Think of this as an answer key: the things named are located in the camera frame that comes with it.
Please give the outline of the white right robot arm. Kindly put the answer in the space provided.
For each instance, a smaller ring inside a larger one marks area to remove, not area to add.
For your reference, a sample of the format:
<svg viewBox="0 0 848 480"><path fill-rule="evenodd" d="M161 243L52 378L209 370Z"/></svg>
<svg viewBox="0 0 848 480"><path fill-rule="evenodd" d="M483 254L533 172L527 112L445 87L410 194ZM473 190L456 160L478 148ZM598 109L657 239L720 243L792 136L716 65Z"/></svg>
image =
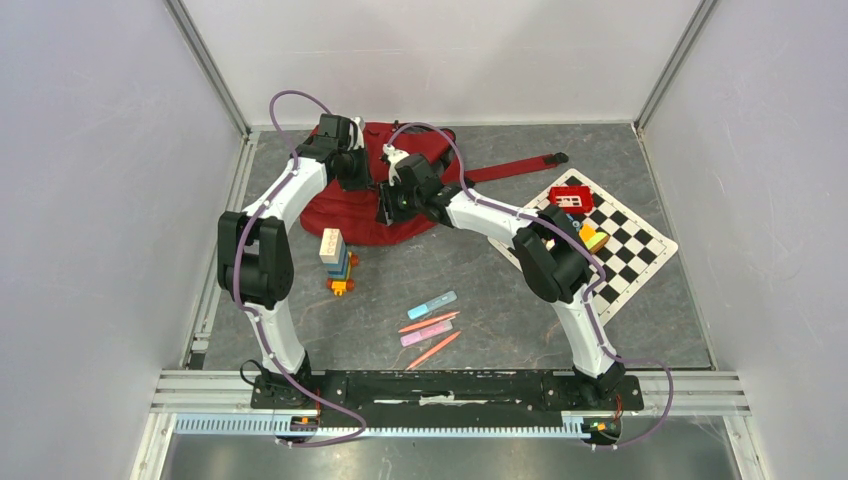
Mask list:
<svg viewBox="0 0 848 480"><path fill-rule="evenodd" d="M530 290L555 311L570 344L580 400L602 408L626 369L604 333L590 288L595 260L557 205L519 208L477 193L464 180L446 183L421 154L389 148L388 178L378 186L378 219L392 225L417 215L509 246Z"/></svg>

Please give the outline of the red student backpack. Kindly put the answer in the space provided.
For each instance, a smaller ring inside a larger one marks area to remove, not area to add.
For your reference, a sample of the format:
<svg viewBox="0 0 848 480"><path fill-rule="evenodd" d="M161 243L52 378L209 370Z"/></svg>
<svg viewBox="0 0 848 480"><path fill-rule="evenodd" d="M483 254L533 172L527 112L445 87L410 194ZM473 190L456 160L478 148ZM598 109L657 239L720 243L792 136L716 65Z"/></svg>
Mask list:
<svg viewBox="0 0 848 480"><path fill-rule="evenodd" d="M383 146L400 127L397 121L365 124L364 143L369 170L376 183L388 179L388 165L381 160ZM445 134L440 135L433 129L412 127L401 133L393 145L410 154L424 155L441 174L443 182L456 182L459 166L454 160L454 150L448 143L456 135L447 128L443 131ZM562 152L544 154L492 167L466 168L465 178L467 184L473 186L476 183L552 169L567 161L568 156ZM402 223L382 224L377 221L378 203L375 189L345 191L333 180L307 204L299 220L302 228L313 235L320 237L325 229L335 228L341 231L347 243L361 246L397 245L435 227L423 215L416 215Z"/></svg>

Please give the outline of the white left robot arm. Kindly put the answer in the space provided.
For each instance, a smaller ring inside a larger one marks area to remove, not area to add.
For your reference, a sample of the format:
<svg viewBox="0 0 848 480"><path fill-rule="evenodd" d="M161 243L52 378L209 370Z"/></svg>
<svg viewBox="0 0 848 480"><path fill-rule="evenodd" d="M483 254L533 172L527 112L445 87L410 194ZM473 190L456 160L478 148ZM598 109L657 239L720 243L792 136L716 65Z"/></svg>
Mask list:
<svg viewBox="0 0 848 480"><path fill-rule="evenodd" d="M218 219L217 282L251 321L263 366L282 374L275 392L290 407L312 399L314 381L300 372L307 354L289 307L295 273L289 232L332 181L355 190L371 185L364 127L360 117L321 115L262 196Z"/></svg>

